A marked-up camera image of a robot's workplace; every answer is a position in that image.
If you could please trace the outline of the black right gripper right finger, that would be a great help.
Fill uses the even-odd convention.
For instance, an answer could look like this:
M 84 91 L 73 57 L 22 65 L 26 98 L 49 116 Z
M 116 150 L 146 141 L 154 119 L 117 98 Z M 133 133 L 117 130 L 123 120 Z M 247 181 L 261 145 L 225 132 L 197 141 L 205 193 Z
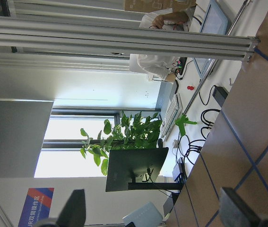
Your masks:
M 266 226 L 233 188 L 222 187 L 220 193 L 219 216 L 225 227 Z

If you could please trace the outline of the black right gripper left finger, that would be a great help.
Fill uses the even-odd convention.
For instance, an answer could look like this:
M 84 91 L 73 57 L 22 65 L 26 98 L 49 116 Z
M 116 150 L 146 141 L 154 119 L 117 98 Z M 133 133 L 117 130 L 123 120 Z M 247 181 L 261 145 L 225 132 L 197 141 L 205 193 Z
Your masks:
M 74 190 L 58 216 L 56 223 L 60 227 L 83 227 L 85 221 L 85 190 Z

